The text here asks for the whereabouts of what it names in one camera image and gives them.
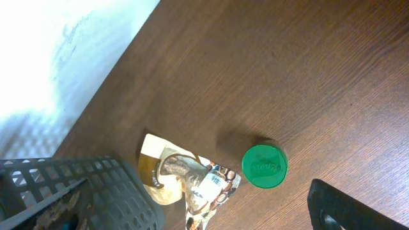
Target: crumpled plastic wrapper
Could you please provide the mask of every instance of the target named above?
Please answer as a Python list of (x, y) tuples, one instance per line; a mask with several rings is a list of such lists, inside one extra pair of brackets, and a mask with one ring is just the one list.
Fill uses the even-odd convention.
[(185, 193), (188, 230), (204, 230), (241, 179), (231, 169), (151, 134), (143, 142), (138, 170), (146, 191), (161, 205), (175, 203)]

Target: gray plastic basket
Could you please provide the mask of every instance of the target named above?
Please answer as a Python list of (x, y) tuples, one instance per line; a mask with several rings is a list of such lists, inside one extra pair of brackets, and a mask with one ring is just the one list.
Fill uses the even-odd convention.
[(0, 160), (0, 221), (36, 205), (83, 178), (94, 205), (88, 229), (164, 227), (164, 213), (143, 188), (132, 167), (116, 156)]

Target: barcode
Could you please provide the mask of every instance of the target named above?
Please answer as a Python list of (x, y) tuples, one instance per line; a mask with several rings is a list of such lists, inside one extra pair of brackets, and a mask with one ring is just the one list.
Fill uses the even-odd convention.
[(213, 181), (217, 186), (220, 186), (221, 181), (220, 181), (220, 179), (218, 179), (217, 176), (212, 176), (212, 181)]

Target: wooden table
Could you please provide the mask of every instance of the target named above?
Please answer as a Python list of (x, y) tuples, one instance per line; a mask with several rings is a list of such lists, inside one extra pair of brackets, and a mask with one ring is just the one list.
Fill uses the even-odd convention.
[[(289, 174), (243, 178), (208, 229), (311, 229), (320, 178), (409, 225), (409, 1), (162, 0), (57, 156), (119, 153), (152, 132), (241, 173), (258, 138)], [(165, 206), (183, 229), (184, 201)]]

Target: green lid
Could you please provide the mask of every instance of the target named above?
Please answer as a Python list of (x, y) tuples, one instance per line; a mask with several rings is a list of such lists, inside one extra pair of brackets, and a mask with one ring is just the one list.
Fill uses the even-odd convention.
[(259, 188), (274, 188), (287, 176), (288, 161), (283, 150), (267, 143), (251, 147), (242, 162), (245, 177)]

